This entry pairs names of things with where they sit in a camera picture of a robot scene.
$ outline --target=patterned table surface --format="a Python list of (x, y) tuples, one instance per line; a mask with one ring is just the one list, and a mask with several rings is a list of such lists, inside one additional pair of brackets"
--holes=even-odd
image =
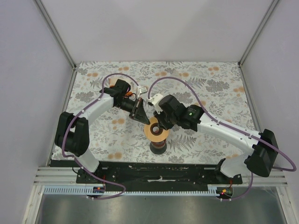
[[(99, 95), (103, 78), (122, 72), (139, 85), (150, 87), (160, 77), (173, 76), (186, 81), (199, 95), (203, 105), (213, 114), (236, 125), (254, 129), (240, 72), (236, 63), (206, 62), (88, 62), (81, 63), (72, 89), (67, 111), (82, 109)], [(176, 80), (162, 80), (152, 95), (172, 94), (186, 106), (196, 103), (192, 93)], [(153, 108), (145, 106), (148, 117)], [(150, 141), (143, 133), (144, 125), (128, 118), (118, 108), (105, 112), (90, 127), (90, 149), (100, 161), (218, 163), (224, 157), (241, 151), (214, 136), (174, 126), (162, 155), (150, 151)], [(62, 160), (56, 147), (52, 159)]]

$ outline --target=black cylindrical base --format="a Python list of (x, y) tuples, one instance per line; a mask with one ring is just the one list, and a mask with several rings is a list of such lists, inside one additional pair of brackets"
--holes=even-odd
[(150, 150), (152, 151), (153, 154), (161, 155), (163, 154), (166, 149), (167, 149), (167, 144), (163, 144), (162, 146), (155, 146), (153, 142), (150, 143), (149, 145)]

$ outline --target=white wall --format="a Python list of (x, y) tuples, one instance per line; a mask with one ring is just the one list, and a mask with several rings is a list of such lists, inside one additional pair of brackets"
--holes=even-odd
[[(281, 1), (243, 71), (263, 128), (299, 167), (299, 1)], [(283, 159), (278, 163), (290, 167)], [(299, 210), (299, 171), (286, 172)]]
[(71, 68), (32, 0), (0, 3), (0, 223), (21, 223)]
[(43, 0), (75, 62), (237, 62), (272, 0)]

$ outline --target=gray floor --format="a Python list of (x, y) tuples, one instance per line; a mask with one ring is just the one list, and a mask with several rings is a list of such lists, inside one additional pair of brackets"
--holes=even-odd
[[(234, 194), (243, 190), (235, 188)], [(84, 196), (44, 195), (37, 217), (36, 224), (286, 223), (275, 188), (255, 188), (245, 198), (228, 203), (196, 196), (122, 196), (92, 201)]]

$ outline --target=purple cable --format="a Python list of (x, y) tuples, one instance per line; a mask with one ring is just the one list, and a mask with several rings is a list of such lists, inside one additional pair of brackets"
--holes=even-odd
[[(184, 84), (185, 86), (187, 86), (187, 87), (189, 88), (189, 90), (193, 93), (193, 95), (195, 96), (195, 98), (196, 98), (196, 100), (198, 101), (199, 105), (201, 106), (201, 108), (203, 109), (203, 111), (207, 114), (207, 116), (208, 116), (211, 120), (215, 121), (216, 123), (218, 123), (218, 124), (220, 124), (220, 125), (223, 125), (223, 126), (225, 126), (225, 127), (228, 127), (228, 128), (230, 128), (230, 129), (232, 129), (232, 130), (234, 130), (234, 131), (237, 131), (237, 132), (242, 133), (242, 134), (244, 134), (244, 135), (246, 135), (246, 136), (249, 136), (249, 137), (251, 137), (251, 138), (253, 138), (253, 139), (257, 140), (257, 141), (262, 142), (263, 144), (267, 145), (268, 147), (270, 147), (270, 148), (273, 149), (274, 151), (276, 151), (276, 152), (278, 152), (279, 154), (281, 154), (286, 160), (288, 160), (288, 162), (289, 162), (289, 163), (292, 165), (292, 167), (293, 167), (292, 169), (289, 169), (289, 168), (281, 168), (281, 167), (272, 167), (273, 169), (279, 169), (279, 170), (290, 171), (290, 172), (295, 172), (295, 171), (297, 170), (297, 167), (296, 167), (295, 163), (294, 163), (294, 162), (293, 162), (293, 161), (292, 161), (286, 154), (284, 154), (283, 152), (281, 152), (281, 151), (280, 151), (278, 148), (276, 148), (275, 146), (269, 144), (268, 142), (264, 141), (264, 140), (261, 139), (261, 138), (258, 138), (258, 137), (254, 136), (254, 135), (250, 135), (249, 133), (247, 133), (247, 132), (245, 132), (245, 131), (242, 131), (242, 130), (240, 130), (240, 129), (238, 129), (238, 128), (232, 127), (231, 125), (225, 124), (225, 123), (223, 123), (223, 122), (218, 122), (218, 120), (217, 120), (216, 118), (214, 118), (211, 114), (209, 114), (209, 112), (208, 112), (208, 111), (206, 110), (206, 108), (203, 106), (203, 104), (201, 103), (199, 97), (197, 96), (197, 94), (195, 93), (195, 91), (192, 89), (192, 87), (191, 87), (190, 85), (188, 85), (186, 82), (184, 82), (183, 80), (179, 79), (179, 78), (176, 78), (176, 77), (162, 77), (162, 78), (159, 78), (159, 79), (157, 79), (156, 81), (154, 81), (154, 83), (153, 83), (153, 84), (150, 86), (150, 88), (149, 88), (148, 99), (150, 98), (150, 92), (151, 92), (151, 89), (153, 88), (153, 86), (154, 86), (157, 82), (159, 82), (159, 81), (161, 81), (161, 80), (163, 80), (163, 79), (174, 79), (174, 80), (177, 80), (177, 81), (183, 83), (183, 84)], [(253, 182), (253, 173), (251, 173), (251, 181), (250, 181), (250, 184), (249, 184), (247, 190), (246, 190), (243, 194), (241, 194), (240, 196), (238, 196), (238, 197), (236, 197), (236, 198), (233, 198), (233, 199), (231, 199), (231, 200), (235, 200), (235, 199), (241, 198), (242, 196), (246, 195), (246, 194), (250, 191), (250, 188), (251, 188), (251, 186), (252, 186), (252, 182)]]
[[(68, 125), (66, 131), (65, 131), (65, 134), (64, 134), (64, 139), (63, 139), (63, 142), (62, 142), (62, 147), (61, 147), (61, 150), (62, 150), (62, 156), (64, 158), (68, 158), (68, 157), (72, 157), (74, 158), (73, 155), (66, 155), (65, 154), (65, 142), (66, 142), (66, 138), (67, 138), (67, 135), (69, 134), (70, 132), (70, 129), (71, 129), (71, 126), (73, 125), (73, 123), (75, 122), (75, 120), (83, 113), (83, 111), (87, 110), (89, 107), (91, 107), (92, 105), (94, 105), (103, 95), (104, 95), (104, 84), (105, 84), (105, 81), (110, 77), (110, 76), (114, 76), (114, 75), (122, 75), (122, 76), (126, 76), (130, 79), (132, 79), (134, 81), (134, 83), (138, 86), (138, 83), (131, 77), (131, 76), (128, 76), (126, 74), (122, 74), (122, 73), (113, 73), (113, 74), (110, 74), (108, 76), (106, 76), (104, 79), (103, 79), (103, 82), (102, 82), (102, 93), (100, 94), (100, 96), (95, 99), (94, 101), (92, 101), (89, 105), (87, 105), (86, 107), (83, 108), (83, 110), (81, 110), (70, 122), (70, 124)], [(75, 158), (74, 159), (75, 162), (80, 166), (80, 167), (83, 167), (80, 162)], [(83, 167), (83, 170), (85, 170), (85, 172), (87, 172), (90, 176), (92, 176), (93, 178), (99, 180), (99, 181), (102, 181), (102, 182), (105, 182), (105, 183), (110, 183), (110, 184), (113, 184), (113, 185), (117, 185), (117, 186), (120, 186), (123, 188), (123, 191), (121, 193), (118, 193), (116, 195), (112, 195), (112, 196), (108, 196), (108, 197), (101, 197), (101, 198), (96, 198), (96, 200), (105, 200), (105, 199), (110, 199), (110, 198), (114, 198), (114, 197), (118, 197), (120, 196), (121, 194), (123, 194), (125, 191), (126, 191), (126, 187), (122, 184), (119, 184), (119, 183), (114, 183), (114, 182), (110, 182), (110, 181), (106, 181), (104, 179), (101, 179), (99, 177), (97, 177), (96, 175), (94, 175), (92, 172), (90, 172), (89, 170), (87, 170), (85, 167)]]

